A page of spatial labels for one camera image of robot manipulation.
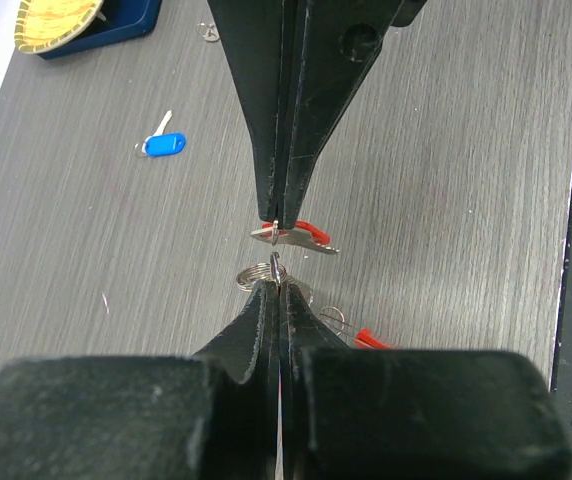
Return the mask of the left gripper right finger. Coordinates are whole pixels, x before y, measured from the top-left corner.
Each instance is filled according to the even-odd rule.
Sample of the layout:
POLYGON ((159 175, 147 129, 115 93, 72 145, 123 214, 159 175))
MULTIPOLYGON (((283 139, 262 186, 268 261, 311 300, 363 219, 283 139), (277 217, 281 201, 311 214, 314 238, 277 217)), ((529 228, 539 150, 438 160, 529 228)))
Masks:
POLYGON ((539 370, 493 350, 358 349, 280 289, 288 479, 568 479, 539 370))

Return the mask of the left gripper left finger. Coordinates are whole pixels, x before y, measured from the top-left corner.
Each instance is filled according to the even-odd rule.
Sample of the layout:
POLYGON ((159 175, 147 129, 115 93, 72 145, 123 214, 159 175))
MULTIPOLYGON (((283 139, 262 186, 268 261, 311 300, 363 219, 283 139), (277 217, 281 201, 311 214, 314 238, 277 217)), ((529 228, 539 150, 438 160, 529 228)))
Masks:
POLYGON ((195 354, 24 358, 0 368, 0 479, 271 479, 273 283, 195 354))

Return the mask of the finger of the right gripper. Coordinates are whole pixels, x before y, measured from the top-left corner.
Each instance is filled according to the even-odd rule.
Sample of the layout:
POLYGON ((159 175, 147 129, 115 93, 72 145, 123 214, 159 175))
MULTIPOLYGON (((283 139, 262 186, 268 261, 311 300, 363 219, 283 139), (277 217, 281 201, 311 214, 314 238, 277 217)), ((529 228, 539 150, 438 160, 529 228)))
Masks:
POLYGON ((278 225, 299 217, 317 160, 374 65, 391 27, 409 26, 423 1, 294 1, 282 45, 278 225))
POLYGON ((258 215, 263 221, 281 221, 277 132, 282 3, 212 0, 208 5, 250 135, 258 215))

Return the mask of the red tagged key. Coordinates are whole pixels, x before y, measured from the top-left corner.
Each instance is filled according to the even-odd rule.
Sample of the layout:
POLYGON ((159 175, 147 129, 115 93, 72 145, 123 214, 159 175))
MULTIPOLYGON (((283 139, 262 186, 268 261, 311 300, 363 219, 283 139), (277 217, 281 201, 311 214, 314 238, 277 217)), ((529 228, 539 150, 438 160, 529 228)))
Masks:
POLYGON ((285 229, 274 220, 264 223, 260 229, 252 231, 250 236, 272 246, 290 245, 327 255, 339 253, 339 250, 331 245, 329 234, 305 221, 297 221, 292 229, 285 229))

